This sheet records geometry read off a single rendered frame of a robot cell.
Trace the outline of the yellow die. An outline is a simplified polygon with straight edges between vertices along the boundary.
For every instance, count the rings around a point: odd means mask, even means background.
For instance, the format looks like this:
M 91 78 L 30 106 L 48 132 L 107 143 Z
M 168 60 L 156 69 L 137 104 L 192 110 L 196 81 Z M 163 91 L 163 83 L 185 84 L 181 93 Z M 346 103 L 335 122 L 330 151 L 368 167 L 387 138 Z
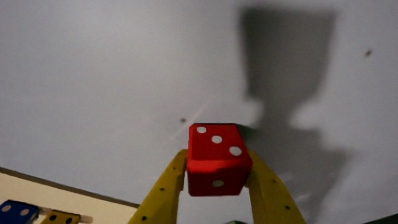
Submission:
M 79 215 L 52 210 L 40 224 L 78 224 Z

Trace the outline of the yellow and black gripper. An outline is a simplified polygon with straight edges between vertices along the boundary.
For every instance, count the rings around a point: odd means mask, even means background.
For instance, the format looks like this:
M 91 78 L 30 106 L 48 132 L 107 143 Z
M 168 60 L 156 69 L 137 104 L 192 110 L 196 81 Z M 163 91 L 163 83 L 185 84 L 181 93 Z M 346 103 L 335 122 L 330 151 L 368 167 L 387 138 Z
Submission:
M 307 224 L 282 180 L 250 149 L 253 165 L 245 181 L 254 224 Z M 171 160 L 127 224 L 177 224 L 188 149 Z

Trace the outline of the red die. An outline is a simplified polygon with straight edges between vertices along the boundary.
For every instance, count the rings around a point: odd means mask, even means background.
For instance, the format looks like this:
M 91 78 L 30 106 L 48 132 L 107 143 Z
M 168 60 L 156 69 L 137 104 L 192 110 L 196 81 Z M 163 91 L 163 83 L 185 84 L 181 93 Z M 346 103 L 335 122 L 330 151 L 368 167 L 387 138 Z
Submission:
M 189 127 L 187 177 L 191 197 L 239 196 L 252 165 L 235 125 Z

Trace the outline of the tan flat mat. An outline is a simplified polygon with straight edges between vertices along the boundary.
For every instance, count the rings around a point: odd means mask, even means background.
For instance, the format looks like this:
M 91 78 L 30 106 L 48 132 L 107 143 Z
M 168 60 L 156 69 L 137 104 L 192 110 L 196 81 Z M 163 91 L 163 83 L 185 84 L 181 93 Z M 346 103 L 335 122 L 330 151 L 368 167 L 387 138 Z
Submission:
M 127 224 L 140 206 L 0 167 L 0 205 L 7 200 L 37 206 L 34 224 L 52 210 L 79 215 L 78 224 Z

